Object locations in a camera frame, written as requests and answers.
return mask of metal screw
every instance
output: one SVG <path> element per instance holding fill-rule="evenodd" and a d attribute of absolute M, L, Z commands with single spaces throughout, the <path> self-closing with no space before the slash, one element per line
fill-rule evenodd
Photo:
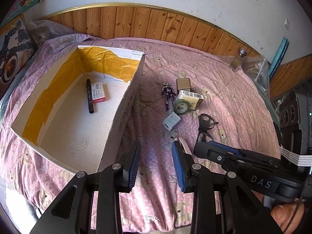
<path fill-rule="evenodd" d="M 194 170 L 199 170 L 199 169 L 202 168 L 202 167 L 201 167 L 200 164 L 195 163 L 195 164 L 192 165 L 192 168 L 193 168 Z"/>
<path fill-rule="evenodd" d="M 112 165 L 112 168 L 113 168 L 114 170 L 118 170 L 118 169 L 121 168 L 121 164 L 115 163 L 115 164 Z"/>
<path fill-rule="evenodd" d="M 228 175 L 230 178 L 235 178 L 235 177 L 236 177 L 236 173 L 234 173 L 234 172 L 228 172 L 227 175 Z"/>
<path fill-rule="evenodd" d="M 77 172 L 76 176 L 77 176 L 78 178 L 82 178 L 82 177 L 85 176 L 85 172 L 83 172 L 83 171 Z"/>

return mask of beige box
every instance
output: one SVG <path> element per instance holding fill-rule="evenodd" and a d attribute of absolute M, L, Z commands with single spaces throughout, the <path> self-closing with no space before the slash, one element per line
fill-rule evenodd
<path fill-rule="evenodd" d="M 180 90 L 177 99 L 185 99 L 190 105 L 190 110 L 196 110 L 204 100 L 204 96 L 190 91 Z"/>
<path fill-rule="evenodd" d="M 78 46 L 41 78 L 11 129 L 30 148 L 76 173 L 102 171 L 117 151 L 140 80 L 144 53 Z M 103 83 L 106 101 L 88 111 L 86 80 Z"/>

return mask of wooden panel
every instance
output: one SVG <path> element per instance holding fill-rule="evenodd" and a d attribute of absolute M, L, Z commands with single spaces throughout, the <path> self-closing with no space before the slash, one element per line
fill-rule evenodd
<path fill-rule="evenodd" d="M 115 38 L 130 36 L 133 9 L 133 7 L 117 7 Z"/>
<path fill-rule="evenodd" d="M 189 46 L 198 50 L 203 50 L 203 46 L 211 30 L 211 26 L 199 22 Z"/>
<path fill-rule="evenodd" d="M 225 51 L 225 56 L 235 56 L 237 55 L 238 49 L 240 48 L 241 43 L 235 39 L 232 39 L 229 43 L 227 50 Z"/>
<path fill-rule="evenodd" d="M 312 76 L 312 54 L 277 69 L 270 82 L 270 98 L 275 98 Z"/>
<path fill-rule="evenodd" d="M 134 8 L 130 37 L 145 38 L 151 9 Z"/>
<path fill-rule="evenodd" d="M 74 30 L 79 33 L 87 33 L 87 10 L 73 11 Z"/>
<path fill-rule="evenodd" d="M 196 20 L 184 17 L 175 43 L 183 46 L 189 46 L 197 24 L 198 22 Z"/>
<path fill-rule="evenodd" d="M 72 12 L 62 14 L 62 25 L 74 29 L 74 20 Z"/>
<path fill-rule="evenodd" d="M 229 46 L 231 40 L 233 38 L 225 33 L 222 33 L 218 44 L 216 45 L 216 48 L 212 52 L 214 55 L 224 55 L 224 53 L 227 51 L 227 47 Z"/>
<path fill-rule="evenodd" d="M 115 20 L 117 7 L 101 8 L 100 36 L 103 39 L 113 39 L 115 37 Z"/>
<path fill-rule="evenodd" d="M 51 18 L 80 33 L 104 39 L 138 37 L 197 48 L 215 55 L 235 55 L 239 47 L 248 56 L 260 56 L 242 41 L 208 23 L 180 14 L 145 7 L 101 7 L 66 12 Z"/>
<path fill-rule="evenodd" d="M 160 40 L 165 26 L 167 12 L 160 10 L 152 10 L 149 15 L 149 23 L 145 38 L 152 40 Z"/>
<path fill-rule="evenodd" d="M 62 15 L 51 17 L 51 21 L 62 24 Z"/>
<path fill-rule="evenodd" d="M 175 43 L 177 34 L 179 33 L 182 24 L 183 16 L 173 13 L 168 13 L 166 22 L 163 28 L 163 34 L 160 38 L 162 41 Z"/>
<path fill-rule="evenodd" d="M 86 31 L 87 34 L 100 37 L 101 8 L 87 9 Z"/>
<path fill-rule="evenodd" d="M 211 31 L 207 37 L 207 42 L 204 45 L 203 51 L 212 54 L 213 51 L 215 50 L 221 36 L 222 36 L 221 31 L 219 31 L 217 29 L 211 29 Z"/>

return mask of pink bedsheet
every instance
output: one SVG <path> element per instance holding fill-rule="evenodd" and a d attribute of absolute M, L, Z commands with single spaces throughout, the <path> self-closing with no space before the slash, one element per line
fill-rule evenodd
<path fill-rule="evenodd" d="M 279 146 L 270 114 L 255 85 L 242 70 L 233 72 L 216 56 L 162 41 L 68 35 L 44 44 L 38 59 L 12 93 L 0 132 L 0 175 L 32 205 L 46 209 L 73 174 L 28 149 L 10 126 L 44 73 L 77 45 L 112 46 L 146 53 L 137 98 L 119 152 L 126 152 L 135 139 L 141 143 L 136 185 L 130 194 L 120 194 L 123 231 L 170 231 L 191 223 L 193 194 L 183 194 L 177 186 L 171 144 L 180 136 L 193 149 L 197 117 L 201 113 L 219 122 L 210 130 L 215 141 L 278 157 Z M 171 110 L 165 110 L 162 83 L 169 82 L 175 88 L 177 77 L 189 77 L 205 100 L 198 110 L 182 116 L 175 129 L 167 131 L 161 121 Z M 210 161 L 196 161 L 214 172 L 223 172 Z"/>

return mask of poster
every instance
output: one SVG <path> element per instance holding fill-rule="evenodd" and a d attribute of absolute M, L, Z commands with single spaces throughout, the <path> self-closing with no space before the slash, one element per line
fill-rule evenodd
<path fill-rule="evenodd" d="M 5 16 L 4 20 L 2 21 L 0 29 L 2 29 L 6 24 L 16 18 L 18 15 L 21 15 L 40 1 L 41 0 L 16 0 L 7 15 Z"/>
<path fill-rule="evenodd" d="M 24 22 L 24 17 L 20 15 L 0 30 L 0 98 L 37 50 Z"/>

